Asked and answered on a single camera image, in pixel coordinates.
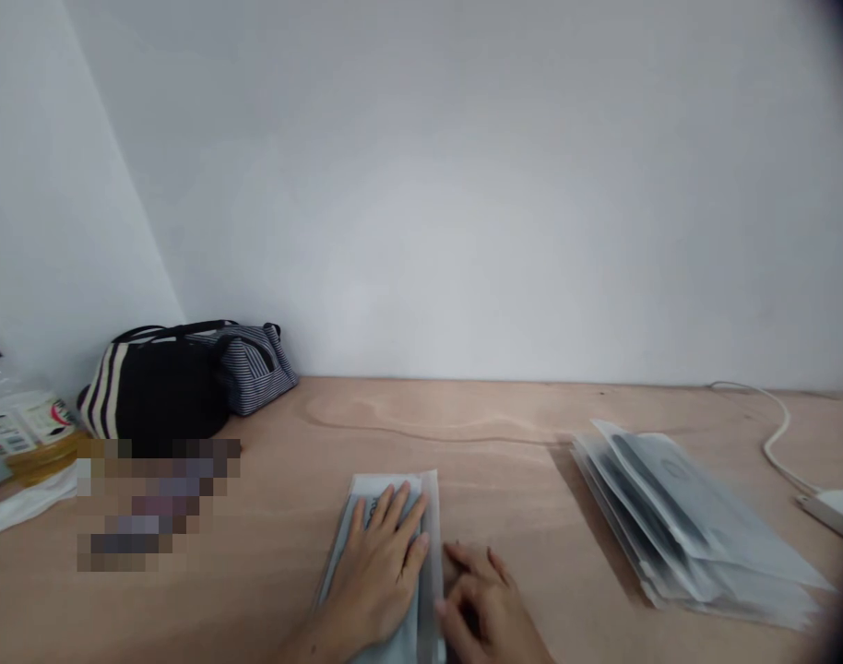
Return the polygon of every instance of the white wall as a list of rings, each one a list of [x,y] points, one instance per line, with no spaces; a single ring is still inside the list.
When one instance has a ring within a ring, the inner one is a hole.
[[[0,339],[73,399],[105,343],[183,320],[59,2],[0,0]]]
[[[68,0],[188,318],[308,374],[843,388],[797,0]]]

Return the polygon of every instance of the hand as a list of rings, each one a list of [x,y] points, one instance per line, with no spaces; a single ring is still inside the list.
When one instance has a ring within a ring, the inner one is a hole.
[[[351,656],[392,635],[410,609],[429,536],[422,533],[410,546],[428,498],[422,494],[399,523],[410,497],[410,485],[394,494],[388,485],[363,529],[365,501],[357,501],[350,533],[332,577],[323,611],[350,636]]]
[[[492,550],[483,555],[458,543],[444,548],[467,570],[437,603],[440,629],[463,664],[553,664],[505,561]],[[480,638],[462,617],[464,608],[476,611]]]

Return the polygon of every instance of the black and white striped bag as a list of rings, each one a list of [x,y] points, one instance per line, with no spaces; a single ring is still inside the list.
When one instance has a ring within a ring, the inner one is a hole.
[[[245,416],[293,389],[299,377],[280,346],[279,326],[231,322],[209,334],[187,338],[213,349],[220,367],[219,378],[228,392],[228,406],[232,412]]]
[[[142,326],[108,346],[77,398],[96,438],[209,438],[298,384],[279,327]]]

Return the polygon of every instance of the wood grain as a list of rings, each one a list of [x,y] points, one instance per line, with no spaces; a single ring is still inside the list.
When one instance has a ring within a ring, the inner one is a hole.
[[[843,488],[843,395],[783,397],[776,454]],[[444,539],[498,550],[558,660],[804,661],[842,596],[816,596],[811,634],[649,608],[567,451],[591,418],[665,432],[843,589],[843,539],[759,452],[777,417],[735,391],[305,378],[221,433],[243,441],[241,477],[157,571],[78,572],[77,501],[0,534],[0,662],[270,661],[311,605],[351,475],[430,468]]]

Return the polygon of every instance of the black handle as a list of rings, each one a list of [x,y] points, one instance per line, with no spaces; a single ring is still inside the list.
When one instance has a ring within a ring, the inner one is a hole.
[[[150,330],[162,330],[162,329],[166,329],[166,327],[164,327],[164,326],[134,327],[133,329],[124,332],[119,337],[114,337],[114,341],[112,341],[112,343],[120,343],[122,341],[128,341],[133,336],[139,336],[139,337],[145,336],[145,335],[139,334],[139,332],[144,332],[145,334],[148,334]]]
[[[156,341],[162,338],[179,338],[189,334],[212,332],[213,330],[222,329],[228,325],[238,324],[232,320],[217,320],[203,321],[202,323],[189,323],[188,325],[174,327],[142,326],[131,329],[129,332],[124,332],[120,337],[116,338],[113,343],[136,341],[138,339],[142,339],[144,341]]]
[[[209,352],[209,363],[213,369],[218,369],[221,365],[221,359],[225,356],[225,352],[227,352],[228,347],[231,345],[232,341],[236,339],[241,340],[245,344],[249,344],[256,350],[258,350],[258,354],[262,356],[262,361],[265,363],[265,366],[270,372],[274,371],[274,362],[271,360],[270,353],[265,350],[265,347],[262,346],[258,341],[254,339],[250,339],[247,337],[240,337],[239,335],[222,335],[219,337],[219,340],[216,341],[215,345],[212,347],[212,350]]]

